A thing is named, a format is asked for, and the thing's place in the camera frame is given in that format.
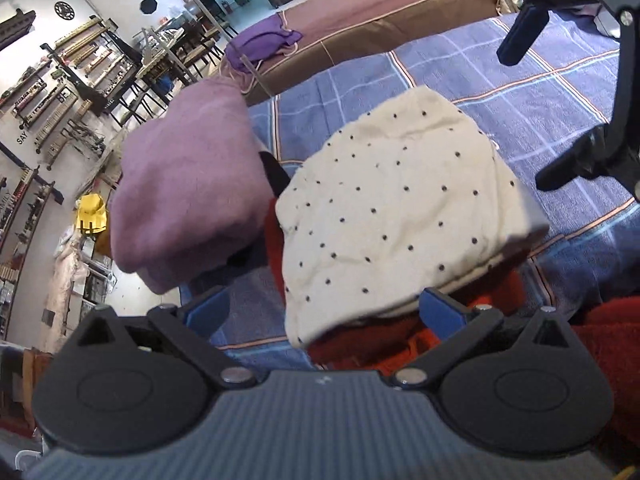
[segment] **purple fleece cloth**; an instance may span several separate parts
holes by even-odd
[[[238,34],[231,44],[248,57],[254,66],[259,61],[269,59],[284,46],[293,46],[302,39],[302,34],[296,30],[283,30],[282,18],[277,12],[246,28]],[[231,66],[240,72],[249,73],[247,67],[240,60],[235,49],[228,44],[225,49],[226,58]]]
[[[273,193],[238,86],[184,88],[124,142],[111,251],[156,294],[226,263],[260,234]]]

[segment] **checkered bedsheet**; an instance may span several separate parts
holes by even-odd
[[[527,303],[518,314],[551,304],[570,317],[631,293],[640,277],[640,207],[619,184],[578,179],[549,193],[534,184],[540,168],[610,118],[618,44],[587,18],[553,14],[523,61],[505,67],[495,51],[513,20],[492,18],[341,63],[250,113],[256,134],[292,173],[335,130],[385,100],[421,84],[444,95],[494,141],[550,220],[548,237],[519,268]],[[258,368],[311,366],[287,343],[268,269],[229,291],[231,316],[212,344]]]

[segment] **mattress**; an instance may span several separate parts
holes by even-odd
[[[523,61],[505,67],[495,51],[513,20],[491,18],[350,60],[250,113],[255,133],[293,173],[335,130],[386,99],[422,84],[444,95],[492,139],[550,221],[548,237],[518,268],[527,299],[516,315],[552,305],[570,318],[581,307],[629,295],[640,283],[640,206],[622,186],[577,179],[538,192],[534,182],[581,133],[610,118],[618,44],[588,18],[552,14]],[[312,366],[286,341],[284,306],[267,268],[228,291],[230,317],[212,344],[256,368]]]
[[[495,16],[496,9],[495,0],[307,0],[280,14],[303,39],[295,53],[276,55],[260,66],[274,94],[345,60]],[[268,97],[251,75],[233,70],[226,58],[219,70],[241,82],[249,105]]]

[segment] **metal rod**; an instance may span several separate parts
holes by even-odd
[[[245,54],[242,53],[233,44],[233,38],[228,34],[228,32],[224,28],[222,28],[222,26],[220,25],[218,20],[213,17],[213,14],[211,14],[209,12],[209,9],[207,9],[207,7],[205,7],[204,4],[200,0],[193,0],[193,1],[196,3],[196,5],[198,7],[200,7],[200,10],[202,11],[202,13],[209,19],[209,21],[211,22],[211,25],[213,25],[218,30],[218,32],[228,41],[228,44],[231,45],[231,48],[236,51],[236,54],[238,54],[238,57],[240,58],[240,60],[244,64],[244,66],[255,77],[255,80],[262,87],[262,89],[266,92],[266,94],[269,97],[273,97],[273,93],[269,90],[269,88],[266,85],[266,83],[264,81],[262,81],[262,78],[260,77],[260,74],[258,74],[258,71],[255,69],[254,64],[251,63],[251,61],[249,61],[249,58],[247,56],[245,56]]]

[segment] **wall decoration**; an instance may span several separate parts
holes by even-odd
[[[0,23],[0,50],[8,47],[21,37],[26,36],[35,19],[35,10],[31,10],[25,14],[20,9],[15,9],[15,16]]]
[[[70,6],[67,2],[56,2],[53,8],[56,11],[56,14],[60,16],[60,18],[62,18],[63,20],[71,21],[76,16],[76,12],[74,11],[74,8]]]

